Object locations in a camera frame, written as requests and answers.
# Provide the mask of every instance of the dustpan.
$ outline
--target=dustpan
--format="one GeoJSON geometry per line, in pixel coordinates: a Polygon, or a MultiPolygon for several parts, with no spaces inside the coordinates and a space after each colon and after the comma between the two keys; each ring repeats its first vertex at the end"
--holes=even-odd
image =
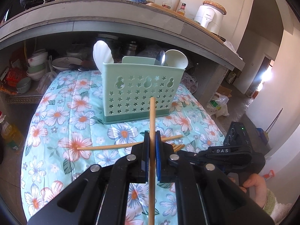
{"type": "Polygon", "coordinates": [[[256,131],[258,133],[258,136],[262,139],[262,141],[267,144],[269,142],[269,136],[268,133],[270,132],[271,128],[274,126],[276,123],[277,119],[279,118],[280,113],[282,112],[283,108],[280,110],[276,118],[273,120],[271,125],[267,128],[266,131],[264,131],[262,128],[256,128],[256,131]]]}

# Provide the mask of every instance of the white rice cooker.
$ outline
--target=white rice cooker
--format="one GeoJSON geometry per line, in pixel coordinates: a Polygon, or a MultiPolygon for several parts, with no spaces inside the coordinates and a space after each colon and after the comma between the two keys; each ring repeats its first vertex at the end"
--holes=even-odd
{"type": "Polygon", "coordinates": [[[195,20],[202,27],[208,29],[212,33],[218,34],[223,16],[226,15],[226,10],[223,6],[213,1],[204,1],[199,7],[195,20]]]}

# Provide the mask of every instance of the keyhole-shaped cutout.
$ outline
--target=keyhole-shaped cutout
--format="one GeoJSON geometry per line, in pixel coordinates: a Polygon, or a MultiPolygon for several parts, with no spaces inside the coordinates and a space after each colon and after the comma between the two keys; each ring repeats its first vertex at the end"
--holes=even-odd
{"type": "Polygon", "coordinates": [[[152,85],[151,80],[152,80],[152,79],[148,76],[148,77],[146,78],[146,81],[144,82],[143,86],[144,86],[145,88],[149,88],[149,87],[152,85]]]}
{"type": "Polygon", "coordinates": [[[124,88],[124,86],[125,86],[125,84],[124,84],[124,79],[120,76],[120,77],[118,77],[118,79],[117,79],[117,82],[116,82],[116,84],[115,84],[115,86],[118,88],[118,89],[123,89],[124,88]]]}
{"type": "Polygon", "coordinates": [[[173,86],[173,78],[170,78],[169,82],[167,83],[167,87],[171,88],[173,86]]]}

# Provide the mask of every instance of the wooden cutting board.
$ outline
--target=wooden cutting board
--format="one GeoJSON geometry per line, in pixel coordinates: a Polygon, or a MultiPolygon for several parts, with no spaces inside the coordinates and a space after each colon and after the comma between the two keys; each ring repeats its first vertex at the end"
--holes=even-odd
{"type": "Polygon", "coordinates": [[[150,6],[150,7],[154,7],[154,8],[160,9],[160,10],[166,12],[166,13],[170,13],[172,15],[175,15],[178,19],[181,19],[181,20],[184,20],[185,22],[193,24],[199,30],[203,31],[205,34],[208,34],[210,37],[214,38],[220,44],[223,44],[223,41],[219,37],[217,37],[216,35],[214,35],[212,32],[210,32],[206,28],[202,27],[199,23],[195,22],[193,19],[188,19],[187,17],[185,17],[185,16],[183,16],[183,15],[181,15],[181,14],[175,12],[175,11],[172,11],[170,9],[167,9],[167,8],[165,8],[163,6],[160,6],[158,4],[155,4],[155,3],[148,3],[147,5],[150,6]]]}

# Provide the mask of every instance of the floral tablecloth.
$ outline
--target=floral tablecloth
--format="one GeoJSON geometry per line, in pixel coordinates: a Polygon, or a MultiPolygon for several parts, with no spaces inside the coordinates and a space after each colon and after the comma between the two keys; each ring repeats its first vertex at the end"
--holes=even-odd
{"type": "MultiPolygon", "coordinates": [[[[92,164],[108,166],[131,148],[78,151],[78,146],[142,141],[149,120],[104,125],[99,71],[61,72],[34,114],[22,158],[21,197],[29,219],[92,164]]],[[[224,136],[185,86],[179,85],[170,115],[156,118],[162,137],[183,134],[170,143],[199,152],[221,146],[224,136]]],[[[148,223],[148,184],[130,184],[125,224],[148,223]]],[[[174,184],[156,186],[155,224],[177,224],[174,184]]]]}

